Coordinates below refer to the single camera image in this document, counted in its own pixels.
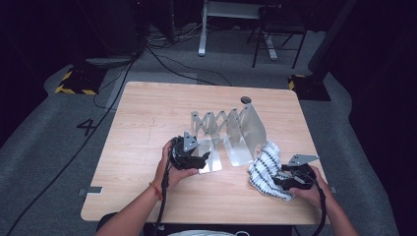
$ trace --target chair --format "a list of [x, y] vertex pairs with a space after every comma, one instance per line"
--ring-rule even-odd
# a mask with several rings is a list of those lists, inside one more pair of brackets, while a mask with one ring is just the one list
[[[259, 29], [257, 47], [255, 50], [254, 61], [252, 64], [253, 68], [255, 67], [255, 64], [257, 62], [259, 49], [296, 50], [297, 54], [292, 64], [292, 69], [295, 68], [295, 64], [297, 63], [298, 56], [300, 55], [300, 51], [303, 46], [304, 39], [306, 37], [307, 27], [302, 16], [297, 11], [296, 6], [291, 5], [290, 1], [291, 0], [289, 0], [288, 2], [282, 2], [275, 0], [272, 3], [265, 4], [264, 7], [261, 7], [259, 9], [258, 26], [252, 30], [247, 40], [247, 43], [249, 43], [249, 41], [252, 38], [252, 35], [255, 33], [257, 29]], [[265, 34], [287, 35], [288, 37], [281, 44], [280, 48], [260, 47], [261, 37]], [[294, 34], [302, 35], [298, 48], [282, 48], [282, 46], [284, 46]]]

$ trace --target black cable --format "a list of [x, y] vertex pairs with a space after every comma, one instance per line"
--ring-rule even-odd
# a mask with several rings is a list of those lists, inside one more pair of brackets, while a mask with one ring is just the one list
[[309, 178], [313, 182], [313, 184], [316, 185], [317, 190], [319, 191], [320, 203], [321, 203], [321, 207], [322, 207], [322, 218], [321, 218], [321, 221], [320, 221], [320, 224], [319, 224], [318, 228], [313, 233], [313, 236], [318, 236], [320, 234], [320, 232], [322, 232], [322, 229], [323, 229], [323, 227], [325, 227], [325, 223], [326, 223], [327, 209], [326, 209], [326, 195], [325, 195], [325, 192], [323, 191], [322, 188], [320, 188], [319, 183], [317, 182], [317, 180], [313, 179], [310, 175], [299, 172], [299, 171], [297, 171], [297, 174], [301, 174], [301, 175]]
[[198, 82], [202, 82], [202, 83], [206, 83], [206, 84], [209, 84], [209, 85], [212, 85], [212, 86], [218, 86], [217, 84], [215, 84], [215, 83], [212, 83], [212, 82], [208, 82], [208, 81], [204, 81], [204, 80], [200, 80], [200, 79], [196, 79], [196, 78], [192, 78], [192, 77], [188, 77], [188, 76], [184, 76], [184, 75], [181, 75], [181, 74], [179, 74], [179, 73], [177, 73], [177, 72], [174, 72], [173, 70], [171, 70], [171, 69], [169, 69], [167, 66], [165, 66], [165, 64], [163, 64], [163, 62], [156, 56], [156, 54], [154, 54], [154, 52], [149, 48], [149, 47], [147, 47], [147, 49], [148, 49], [148, 51], [150, 52], [150, 54], [152, 54], [153, 55], [153, 57], [154, 58], [156, 58], [156, 60], [166, 69], [166, 70], [168, 70], [169, 72], [171, 72], [171, 73], [173, 73], [173, 74], [175, 74], [175, 75], [177, 75], [177, 76], [180, 76], [180, 77], [184, 77], [184, 78], [187, 78], [187, 79], [190, 79], [190, 80], [193, 80], [193, 81], [198, 81]]
[[[164, 49], [164, 48], [170, 48], [170, 47], [174, 46], [175, 44], [177, 44], [178, 42], [185, 42], [185, 41], [191, 40], [191, 39], [193, 39], [194, 37], [196, 37], [196, 36], [197, 36], [197, 33], [199, 33], [199, 31], [198, 31], [197, 29], [198, 29], [199, 27], [201, 27], [201, 26], [202, 26], [202, 24], [199, 24], [199, 25], [197, 25], [196, 27], [194, 27], [194, 28], [192, 28], [192, 29], [189, 29], [188, 31], [183, 31], [183, 29], [179, 29], [179, 30], [180, 30], [180, 32], [174, 35], [174, 42], [173, 42], [173, 43], [169, 42], [169, 41], [166, 39], [166, 37], [164, 37], [164, 36], [162, 36], [162, 35], [159, 35], [156, 31], [154, 31], [154, 33], [155, 33], [155, 38], [154, 38], [154, 39], [151, 39], [151, 40], [148, 40], [147, 46], [148, 46], [148, 47], [151, 47], [151, 48], [153, 48], [153, 49]], [[182, 36], [183, 34], [185, 34], [185, 36], [184, 36], [184, 37], [188, 37], [188, 38], [187, 38], [187, 39], [183, 39], [183, 40], [182, 40], [182, 39], [181, 39], [181, 36]], [[163, 45], [154, 45], [154, 44], [151, 44], [151, 43], [150, 43], [151, 41], [163, 40], [163, 39], [164, 39], [164, 43], [163, 43]]]
[[168, 184], [169, 184], [169, 170], [171, 169], [168, 166], [169, 166], [169, 158], [166, 161], [165, 171], [163, 172], [163, 178], [162, 178], [162, 183], [161, 183], [161, 187], [162, 187], [162, 203], [160, 204], [159, 215], [157, 217], [157, 221], [156, 221], [155, 227], [153, 229], [153, 233], [151, 234], [153, 236], [155, 236], [157, 234], [157, 232], [158, 232], [159, 224], [162, 221], [163, 211], [165, 210], [166, 189], [168, 188]]
[[189, 66], [186, 66], [186, 65], [184, 65], [184, 64], [182, 64], [181, 62], [179, 62], [179, 61], [175, 61], [175, 60], [173, 60], [173, 59], [171, 59], [171, 58], [169, 58], [169, 57], [167, 57], [167, 56], [161, 56], [161, 55], [156, 55], [157, 57], [163, 57], [163, 58], [166, 58], [166, 59], [168, 59], [168, 60], [170, 60], [170, 61], [173, 61], [173, 62], [175, 62], [175, 63], [178, 63], [178, 64], [180, 64], [181, 66], [183, 66], [183, 67], [185, 67], [185, 68], [188, 68], [188, 69], [192, 69], [192, 70], [196, 70], [196, 71], [204, 71], [204, 72], [210, 72], [210, 73], [215, 73], [215, 74], [217, 74], [217, 75], [219, 75], [220, 77], [222, 77], [222, 78], [224, 78], [224, 80], [225, 81], [227, 81], [227, 83], [231, 86], [231, 87], [233, 87], [233, 85], [223, 76], [223, 75], [221, 75], [220, 73], [218, 73], [218, 72], [216, 72], [216, 71], [210, 71], [210, 70], [205, 70], [205, 69], [200, 69], [200, 68], [195, 68], [195, 67], [189, 67]]
[[[131, 63], [131, 65], [129, 66], [128, 70], [126, 71], [125, 77], [123, 79], [123, 83], [126, 81], [127, 75], [133, 65], [135, 61], [133, 61]], [[48, 185], [46, 185], [45, 188], [43, 188], [43, 190], [30, 202], [30, 204], [24, 209], [24, 211], [22, 211], [22, 213], [19, 215], [19, 217], [15, 220], [15, 222], [13, 223], [12, 227], [9, 229], [9, 232], [6, 234], [6, 236], [10, 236], [13, 232], [13, 230], [15, 229], [15, 227], [18, 225], [19, 221], [22, 219], [22, 217], [25, 215], [25, 213], [33, 206], [33, 204], [55, 183], [55, 181], [61, 176], [61, 174], [68, 168], [68, 166], [75, 160], [75, 158], [78, 156], [78, 154], [83, 150], [83, 148], [86, 146], [86, 144], [89, 142], [89, 139], [91, 139], [92, 135], [95, 133], [95, 131], [98, 129], [98, 127], [101, 125], [101, 123], [103, 122], [104, 118], [108, 115], [108, 113], [110, 112], [111, 108], [114, 106], [114, 104], [116, 103], [117, 97], [119, 96], [121, 90], [122, 90], [121, 86], [119, 88], [119, 91], [117, 92], [116, 98], [114, 99], [113, 103], [111, 103], [110, 108], [106, 111], [106, 113], [101, 117], [101, 119], [98, 121], [98, 124], [95, 126], [95, 129], [92, 129], [91, 134], [89, 134], [89, 136], [86, 138], [86, 140], [83, 142], [83, 144], [79, 147], [79, 149], [76, 151], [76, 153], [70, 158], [70, 160], [64, 165], [64, 167], [59, 171], [59, 173], [49, 182]]]
[[87, 63], [89, 63], [90, 65], [94, 66], [96, 69], [112, 69], [112, 68], [118, 68], [118, 67], [122, 67], [122, 66], [127, 66], [129, 65], [132, 61], [136, 61], [138, 57], [132, 57], [128, 60], [124, 60], [124, 61], [116, 61], [116, 62], [106, 62], [106, 63], [94, 63], [94, 62], [89, 62], [86, 61]]
[[[117, 81], [117, 80], [120, 78], [120, 76], [122, 75], [122, 72], [126, 69], [126, 67], [127, 67], [127, 66], [128, 66], [128, 65], [126, 65], [125, 67], [123, 67], [123, 69], [120, 71], [119, 75], [118, 75], [115, 79], [113, 79], [111, 82], [107, 83], [107, 85], [105, 85], [105, 86], [103, 86], [102, 88], [100, 88], [100, 89], [98, 90], [98, 92], [102, 91], [103, 89], [107, 88], [108, 86], [110, 86], [111, 84], [113, 84], [115, 81]], [[105, 106], [100, 106], [100, 105], [98, 105], [98, 104], [95, 102], [95, 98], [96, 98], [96, 97], [97, 97], [97, 94], [95, 94], [95, 95], [94, 95], [94, 97], [92, 98], [92, 102], [94, 103], [94, 105], [95, 105], [96, 107], [98, 107], [98, 108], [103, 108], [103, 109], [107, 108], [107, 107], [105, 107]]]
[[295, 230], [295, 234], [297, 234], [297, 236], [301, 236], [300, 231], [298, 231], [298, 228], [295, 227], [295, 225], [293, 225], [293, 228]]

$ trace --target black controller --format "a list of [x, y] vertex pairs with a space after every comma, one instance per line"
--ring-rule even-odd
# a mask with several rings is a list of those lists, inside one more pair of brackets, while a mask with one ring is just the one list
[[206, 160], [209, 158], [209, 151], [203, 156], [192, 156], [194, 148], [184, 148], [184, 137], [178, 136], [172, 139], [171, 149], [169, 151], [169, 161], [175, 166], [175, 168], [181, 169], [203, 169], [206, 166]]
[[288, 191], [291, 188], [309, 190], [313, 186], [313, 180], [316, 180], [316, 174], [309, 164], [299, 166], [282, 165], [281, 169], [290, 171], [292, 177], [284, 180], [272, 177], [272, 180], [275, 185], [280, 186], [284, 191]]

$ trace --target cable on floor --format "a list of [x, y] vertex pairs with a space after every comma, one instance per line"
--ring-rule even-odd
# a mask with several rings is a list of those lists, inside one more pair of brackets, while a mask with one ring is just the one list
[[[109, 83], [107, 83], [105, 86], [103, 86], [102, 88], [100, 88], [99, 90], [98, 90], [98, 93], [100, 92], [100, 91], [102, 91], [103, 89], [105, 89], [105, 88], [107, 88], [108, 86], [110, 86], [111, 84], [113, 84], [115, 81], [117, 81], [119, 78], [120, 78], [120, 76], [122, 75], [122, 72], [126, 69], [126, 67], [127, 67], [128, 65], [126, 65], [125, 67], [123, 67], [122, 68], [122, 70], [120, 70], [120, 72], [119, 72], [119, 75], [115, 78], [115, 79], [113, 79], [112, 81], [110, 81]], [[101, 105], [98, 105], [97, 103], [96, 103], [96, 101], [95, 101], [95, 98], [98, 96], [98, 94], [95, 94], [94, 95], [94, 97], [92, 98], [92, 102], [94, 103], [94, 105], [96, 106], [96, 107], [98, 107], [98, 108], [103, 108], [103, 109], [106, 109], [107, 107], [105, 107], [105, 106], [101, 106]]]
[[177, 63], [177, 64], [179, 64], [179, 65], [181, 65], [181, 66], [183, 66], [183, 67], [185, 67], [185, 68], [188, 68], [188, 69], [192, 69], [192, 70], [196, 70], [196, 71], [204, 71], [204, 72], [210, 72], [210, 73], [214, 73], [214, 74], [217, 74], [217, 75], [219, 75], [220, 77], [222, 77], [225, 81], [227, 81], [227, 83], [231, 86], [231, 87], [233, 87], [233, 85], [226, 79], [226, 77], [224, 77], [223, 75], [221, 75], [220, 73], [218, 73], [218, 72], [216, 72], [216, 71], [211, 71], [211, 70], [205, 70], [205, 69], [200, 69], [200, 68], [196, 68], [196, 67], [189, 67], [189, 66], [186, 66], [186, 65], [184, 65], [184, 64], [182, 64], [181, 62], [179, 62], [179, 61], [175, 61], [175, 60], [173, 60], [173, 59], [171, 59], [171, 58], [169, 58], [169, 57], [167, 57], [167, 56], [162, 56], [162, 55], [157, 55], [157, 54], [155, 54], [157, 57], [162, 57], [162, 58], [166, 58], [166, 59], [168, 59], [168, 60], [170, 60], [170, 61], [172, 61], [172, 62], [175, 62], [175, 63]]
[[[174, 43], [169, 42], [166, 39], [166, 37], [164, 37], [164, 36], [159, 36], [159, 34], [156, 32], [154, 38], [147, 40], [147, 46], [152, 48], [152, 49], [163, 49], [163, 48], [172, 47], [179, 42], [185, 42], [185, 41], [191, 40], [196, 36], [201, 36], [202, 35], [201, 30], [197, 31], [197, 29], [199, 29], [202, 25], [203, 25], [203, 23], [200, 23], [200, 24], [196, 25], [195, 27], [193, 27], [192, 29], [190, 29], [188, 31], [185, 31], [185, 32], [182, 32], [183, 29], [179, 29], [181, 32], [174, 35], [174, 40], [175, 40]], [[162, 45], [151, 44], [154, 41], [162, 41], [162, 40], [164, 41], [164, 43]]]
[[[130, 71], [130, 69], [132, 68], [132, 65], [134, 64], [135, 61], [133, 61], [130, 65], [128, 70], [126, 71], [125, 77], [123, 78], [123, 83], [126, 81], [126, 78], [128, 76], [128, 73]], [[103, 120], [105, 119], [105, 117], [107, 117], [108, 113], [110, 112], [110, 110], [113, 108], [114, 104], [117, 101], [117, 97], [120, 95], [120, 92], [122, 90], [123, 86], [121, 86], [116, 94], [116, 98], [114, 98], [114, 101], [111, 103], [109, 109], [105, 112], [105, 114], [101, 117], [101, 119], [98, 121], [98, 124], [96, 125], [95, 129], [93, 129], [91, 131], [91, 133], [89, 134], [89, 136], [86, 138], [86, 140], [83, 142], [83, 144], [78, 148], [78, 150], [76, 151], [76, 153], [70, 158], [70, 160], [64, 165], [64, 167], [58, 172], [58, 174], [49, 182], [48, 185], [46, 185], [46, 187], [43, 188], [43, 190], [30, 202], [29, 205], [27, 205], [27, 207], [21, 212], [21, 214], [18, 216], [18, 218], [15, 220], [15, 222], [13, 223], [12, 227], [9, 229], [8, 233], [6, 234], [7, 236], [10, 236], [13, 232], [13, 230], [15, 229], [15, 227], [18, 225], [19, 221], [22, 219], [22, 217], [25, 215], [25, 213], [34, 205], [34, 203], [36, 203], [36, 201], [55, 183], [55, 181], [61, 176], [62, 173], [64, 173], [64, 171], [68, 168], [68, 166], [76, 159], [76, 157], [78, 156], [78, 154], [83, 150], [83, 148], [86, 146], [86, 144], [89, 142], [89, 140], [91, 139], [92, 135], [94, 135], [95, 131], [98, 129], [98, 127], [101, 125], [101, 123], [103, 122]]]
[[202, 82], [202, 83], [206, 83], [206, 84], [209, 84], [209, 85], [212, 85], [212, 86], [218, 86], [217, 84], [215, 84], [215, 83], [212, 83], [212, 82], [208, 82], [208, 81], [205, 81], [205, 80], [200, 80], [200, 79], [196, 79], [196, 78], [192, 78], [192, 77], [188, 77], [188, 76], [185, 76], [185, 75], [181, 75], [181, 74], [179, 74], [179, 73], [177, 73], [177, 72], [175, 72], [175, 71], [173, 71], [173, 70], [171, 70], [170, 68], [168, 68], [157, 56], [156, 56], [156, 54], [149, 48], [149, 47], [147, 47], [147, 49], [148, 49], [148, 52], [151, 54], [151, 55], [153, 55], [153, 57], [166, 69], [166, 70], [168, 70], [169, 72], [171, 72], [171, 73], [173, 73], [173, 74], [175, 74], [175, 75], [177, 75], [177, 76], [179, 76], [179, 77], [184, 77], [184, 78], [187, 78], [187, 79], [190, 79], [190, 80], [193, 80], [193, 81], [197, 81], [197, 82]]

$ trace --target desk leg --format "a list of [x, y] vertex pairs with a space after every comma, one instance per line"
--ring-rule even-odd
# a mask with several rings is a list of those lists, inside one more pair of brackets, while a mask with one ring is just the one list
[[278, 60], [275, 49], [273, 49], [272, 36], [264, 34], [264, 39], [265, 39], [265, 44], [267, 45], [267, 48], [268, 48], [270, 60], [272, 61]]
[[203, 6], [203, 29], [202, 29], [202, 35], [200, 36], [199, 56], [206, 55], [206, 41], [208, 38], [207, 26], [208, 26], [208, 0], [205, 0], [205, 4]]

